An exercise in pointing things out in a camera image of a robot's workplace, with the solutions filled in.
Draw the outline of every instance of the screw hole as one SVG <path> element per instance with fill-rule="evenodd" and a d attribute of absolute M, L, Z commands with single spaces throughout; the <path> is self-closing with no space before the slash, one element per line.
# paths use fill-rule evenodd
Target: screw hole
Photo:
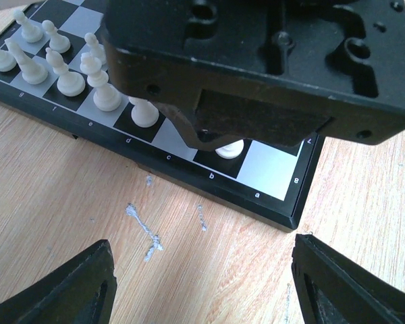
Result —
<path fill-rule="evenodd" d="M 192 15 L 201 20 L 212 20 L 215 13 L 208 5 L 194 5 Z"/>
<path fill-rule="evenodd" d="M 159 88 L 159 86 L 157 86 L 156 84 L 149 84 L 149 85 L 146 87 L 146 91 L 147 91 L 149 94 L 155 96 L 155 95 L 158 95 L 158 94 L 161 92 L 161 88 Z"/>
<path fill-rule="evenodd" d="M 368 59 L 371 56 L 371 50 L 362 41 L 350 39 L 346 44 L 346 48 L 351 55 L 359 59 Z"/>
<path fill-rule="evenodd" d="M 369 138 L 372 136 L 372 132 L 370 130 L 362 130 L 361 132 L 358 132 L 356 137 L 363 140 L 365 138 Z"/>
<path fill-rule="evenodd" d="M 404 7 L 400 3 L 398 3 L 397 1 L 392 1 L 390 3 L 390 7 L 396 12 L 403 12 L 404 11 Z"/>
<path fill-rule="evenodd" d="M 375 22 L 373 26 L 380 32 L 387 31 L 387 27 L 385 27 L 385 24 L 383 24 L 382 22 Z"/>

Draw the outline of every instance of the wood grain surface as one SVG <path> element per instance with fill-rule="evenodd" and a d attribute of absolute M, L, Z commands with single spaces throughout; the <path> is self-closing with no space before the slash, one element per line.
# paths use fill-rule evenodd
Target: wood grain surface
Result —
<path fill-rule="evenodd" d="M 0 30 L 10 19 L 0 12 Z M 112 323 L 303 323 L 290 265 L 309 232 L 405 292 L 405 132 L 379 146 L 327 139 L 291 234 L 147 176 L 0 104 L 0 302 L 106 238 Z M 128 203 L 164 247 L 149 262 Z"/>

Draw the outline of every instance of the chessboard border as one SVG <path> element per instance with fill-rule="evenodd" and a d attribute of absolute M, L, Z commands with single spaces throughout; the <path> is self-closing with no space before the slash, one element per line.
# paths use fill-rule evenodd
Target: chessboard border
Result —
<path fill-rule="evenodd" d="M 27 14 L 35 11 L 34 6 L 31 5 L 24 11 Z M 9 34 L 15 32 L 14 29 L 13 32 L 10 32 L 16 26 L 15 24 L 15 22 L 10 24 L 0 34 L 0 43 Z M 145 142 L 138 141 L 138 139 L 133 138 L 129 140 L 130 137 L 119 130 L 90 121 L 78 115 L 75 111 L 69 111 L 69 109 L 60 106 L 54 107 L 53 103 L 48 103 L 48 101 L 42 98 L 28 93 L 21 95 L 17 93 L 20 91 L 13 88 L 10 84 L 2 83 L 1 81 L 0 84 L 2 85 L 0 86 L 0 102 L 10 105 L 13 110 L 16 109 L 25 113 L 24 115 L 40 119 L 53 126 L 54 129 L 59 128 L 69 132 L 75 138 L 84 138 L 109 151 L 127 157 L 135 161 L 142 169 L 149 170 L 151 173 L 160 175 L 162 178 L 167 178 L 169 181 L 179 184 L 190 191 L 199 193 L 201 196 L 207 196 L 211 200 L 269 223 L 273 227 L 278 227 L 285 232 L 290 232 L 298 227 L 323 147 L 324 138 L 317 134 L 311 139 L 314 140 L 311 143 L 312 145 L 303 143 L 302 152 L 298 157 L 294 175 L 285 199 L 279 200 L 268 194 L 261 193 L 260 198 L 256 200 L 255 198 L 252 199 L 252 196 L 257 190 L 234 181 L 234 183 L 239 184 L 243 188 L 232 192 L 232 187 L 228 186 L 228 182 L 233 180 L 223 177 L 221 173 L 216 175 L 217 181 L 213 181 L 209 179 L 209 169 L 205 170 L 207 171 L 207 175 L 201 174 L 201 170 L 194 173 L 192 169 L 196 169 L 196 167 L 202 169 L 202 167 L 179 157 L 174 157 L 175 163 L 166 163 L 164 160 L 169 155 L 167 152 Z M 36 105 L 36 101 L 45 104 Z M 136 145 L 136 147 L 132 148 L 132 145 L 128 145 L 130 142 L 132 142 L 132 145 Z M 188 166 L 185 170 L 180 167 L 183 164 Z M 294 176 L 300 176 L 299 184 L 293 184 Z"/>

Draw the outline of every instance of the black mechanical part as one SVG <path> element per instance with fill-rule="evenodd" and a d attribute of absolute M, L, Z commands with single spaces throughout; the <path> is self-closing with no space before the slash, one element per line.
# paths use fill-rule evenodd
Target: black mechanical part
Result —
<path fill-rule="evenodd" d="M 114 0 L 101 28 L 114 86 L 193 148 L 405 130 L 403 1 Z"/>
<path fill-rule="evenodd" d="M 0 324 L 108 324 L 117 280 L 107 240 L 0 304 Z"/>
<path fill-rule="evenodd" d="M 296 235 L 292 258 L 306 324 L 405 323 L 405 293 L 313 235 Z"/>

